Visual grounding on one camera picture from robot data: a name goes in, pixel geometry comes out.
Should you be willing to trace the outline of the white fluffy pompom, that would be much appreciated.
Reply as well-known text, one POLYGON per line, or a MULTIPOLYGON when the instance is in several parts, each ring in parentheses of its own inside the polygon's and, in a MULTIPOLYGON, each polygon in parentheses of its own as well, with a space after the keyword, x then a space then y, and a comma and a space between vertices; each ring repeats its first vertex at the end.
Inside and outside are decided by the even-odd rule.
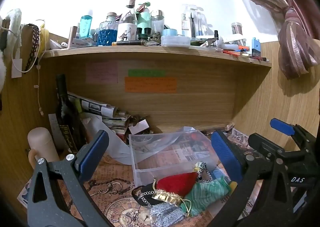
POLYGON ((7 75, 7 66, 6 59, 2 50, 0 50, 0 92, 2 92, 6 75, 7 75))

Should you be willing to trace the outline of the pink striped curtain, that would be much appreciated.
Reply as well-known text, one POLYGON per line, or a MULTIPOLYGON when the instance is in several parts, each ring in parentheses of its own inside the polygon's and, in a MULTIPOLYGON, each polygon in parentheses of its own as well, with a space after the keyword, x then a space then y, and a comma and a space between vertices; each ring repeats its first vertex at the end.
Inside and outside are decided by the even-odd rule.
POLYGON ((278 33, 280 43, 279 67, 287 79, 307 74, 319 65, 319 45, 313 40, 307 17, 294 0, 251 0, 272 14, 283 16, 278 33))

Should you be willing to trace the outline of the clear plastic box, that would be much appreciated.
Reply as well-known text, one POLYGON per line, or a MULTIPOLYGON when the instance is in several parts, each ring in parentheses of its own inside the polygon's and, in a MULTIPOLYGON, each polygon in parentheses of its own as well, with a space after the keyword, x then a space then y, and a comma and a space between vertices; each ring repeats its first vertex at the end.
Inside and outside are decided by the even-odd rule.
POLYGON ((135 186, 191 172, 197 162, 205 162, 209 171, 222 167, 211 140, 196 129, 130 135, 129 145, 135 186))

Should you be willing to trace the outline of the green knitted cloth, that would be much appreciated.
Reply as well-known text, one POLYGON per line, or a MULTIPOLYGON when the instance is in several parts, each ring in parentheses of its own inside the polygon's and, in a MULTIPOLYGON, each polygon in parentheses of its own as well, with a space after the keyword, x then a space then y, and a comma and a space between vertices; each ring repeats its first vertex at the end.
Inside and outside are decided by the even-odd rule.
POLYGON ((208 206, 227 196, 231 191, 231 181, 224 176, 210 182, 196 182, 183 198, 180 208, 188 216, 195 217, 206 211, 208 206))

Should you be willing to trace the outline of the silver glitter pouch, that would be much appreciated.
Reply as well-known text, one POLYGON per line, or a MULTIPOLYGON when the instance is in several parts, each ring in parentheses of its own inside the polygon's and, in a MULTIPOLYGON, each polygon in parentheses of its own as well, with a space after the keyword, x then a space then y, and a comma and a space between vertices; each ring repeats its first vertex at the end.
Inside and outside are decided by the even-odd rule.
POLYGON ((151 226, 172 226, 185 219, 184 211, 170 203, 154 205, 150 209, 151 226))

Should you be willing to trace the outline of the white plastic sheet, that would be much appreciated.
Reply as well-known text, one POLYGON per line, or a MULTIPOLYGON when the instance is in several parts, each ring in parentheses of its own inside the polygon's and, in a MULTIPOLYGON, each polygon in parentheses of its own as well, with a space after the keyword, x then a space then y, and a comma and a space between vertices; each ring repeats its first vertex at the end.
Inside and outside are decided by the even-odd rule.
POLYGON ((128 145, 126 145, 120 137, 116 135, 110 128, 108 128, 102 120, 97 117, 88 117, 82 120, 82 123, 86 129, 88 141, 91 142, 94 139, 95 134, 99 130, 104 130, 108 133, 109 145, 106 150, 106 154, 115 161, 124 165, 132 165, 131 151, 128 145))

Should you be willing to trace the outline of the mint green bottle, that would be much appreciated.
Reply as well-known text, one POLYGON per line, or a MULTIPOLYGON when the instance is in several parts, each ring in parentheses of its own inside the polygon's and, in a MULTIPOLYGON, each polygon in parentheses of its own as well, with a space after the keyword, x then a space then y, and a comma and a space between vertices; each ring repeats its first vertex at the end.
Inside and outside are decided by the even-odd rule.
POLYGON ((137 36, 141 34, 150 37, 151 36, 151 15, 149 11, 150 2, 144 2, 140 4, 136 10, 137 17, 137 36))

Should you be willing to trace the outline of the cream ceramic mug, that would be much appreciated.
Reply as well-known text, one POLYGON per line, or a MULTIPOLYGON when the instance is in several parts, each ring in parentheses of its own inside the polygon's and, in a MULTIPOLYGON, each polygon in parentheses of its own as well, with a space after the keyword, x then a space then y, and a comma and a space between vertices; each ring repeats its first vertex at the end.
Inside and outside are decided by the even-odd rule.
POLYGON ((33 169, 35 169, 39 158, 44 158, 48 162, 60 160, 48 129, 44 127, 34 128, 29 131, 27 139, 30 146, 28 160, 33 169))

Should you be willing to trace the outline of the clear rectangular container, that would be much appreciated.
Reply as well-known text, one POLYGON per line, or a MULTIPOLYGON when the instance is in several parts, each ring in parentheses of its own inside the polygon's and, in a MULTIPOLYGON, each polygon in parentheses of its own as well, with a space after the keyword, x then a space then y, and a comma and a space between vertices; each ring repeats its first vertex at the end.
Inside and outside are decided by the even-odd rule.
POLYGON ((190 47, 190 38, 187 36, 161 36, 161 47, 190 47))

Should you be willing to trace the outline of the green sticky note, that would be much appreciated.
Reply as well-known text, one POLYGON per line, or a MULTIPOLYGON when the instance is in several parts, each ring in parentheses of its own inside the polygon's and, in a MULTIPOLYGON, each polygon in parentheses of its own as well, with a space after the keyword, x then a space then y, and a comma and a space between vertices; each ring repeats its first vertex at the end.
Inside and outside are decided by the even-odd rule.
POLYGON ((165 77, 165 70, 157 69, 128 69, 129 77, 165 77))

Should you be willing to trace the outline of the red fabric pouch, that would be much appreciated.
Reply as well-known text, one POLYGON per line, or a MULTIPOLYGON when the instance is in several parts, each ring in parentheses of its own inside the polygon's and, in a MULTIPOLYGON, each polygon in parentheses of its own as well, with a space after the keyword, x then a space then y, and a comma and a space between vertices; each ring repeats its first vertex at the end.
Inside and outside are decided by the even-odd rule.
POLYGON ((157 180, 156 190, 174 193, 185 197, 193 188, 198 178, 196 172, 176 174, 157 180))

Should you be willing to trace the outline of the blue liquid glass bottle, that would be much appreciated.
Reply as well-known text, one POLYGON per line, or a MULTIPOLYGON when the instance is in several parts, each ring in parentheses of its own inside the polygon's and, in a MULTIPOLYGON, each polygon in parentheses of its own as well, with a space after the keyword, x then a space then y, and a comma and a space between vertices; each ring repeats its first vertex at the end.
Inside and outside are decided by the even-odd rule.
POLYGON ((116 13, 109 12, 107 18, 99 26, 98 46, 111 46, 117 40, 118 25, 116 23, 116 13))

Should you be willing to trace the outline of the white labelled bottle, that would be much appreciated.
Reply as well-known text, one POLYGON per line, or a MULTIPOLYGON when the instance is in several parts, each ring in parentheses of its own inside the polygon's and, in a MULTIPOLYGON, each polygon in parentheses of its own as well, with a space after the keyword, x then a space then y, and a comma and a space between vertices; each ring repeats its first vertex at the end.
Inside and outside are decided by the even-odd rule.
POLYGON ((136 40, 137 17, 135 1, 136 0, 127 0, 126 2, 126 6, 118 23, 117 41, 136 40))

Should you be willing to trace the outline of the orange sticky note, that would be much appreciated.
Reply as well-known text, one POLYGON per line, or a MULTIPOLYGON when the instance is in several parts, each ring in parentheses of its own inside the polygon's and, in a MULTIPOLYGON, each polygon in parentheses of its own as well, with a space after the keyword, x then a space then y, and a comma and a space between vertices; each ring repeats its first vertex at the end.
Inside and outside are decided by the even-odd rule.
POLYGON ((177 79, 174 77, 125 77, 125 91, 130 93, 177 92, 177 79))

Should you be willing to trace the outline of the pink sticky note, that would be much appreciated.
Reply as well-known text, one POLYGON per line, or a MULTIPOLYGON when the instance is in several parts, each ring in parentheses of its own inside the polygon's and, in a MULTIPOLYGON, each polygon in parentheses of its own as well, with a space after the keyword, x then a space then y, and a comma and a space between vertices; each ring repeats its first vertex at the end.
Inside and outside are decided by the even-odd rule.
POLYGON ((86 83, 105 85, 118 83, 117 61, 86 64, 86 83))

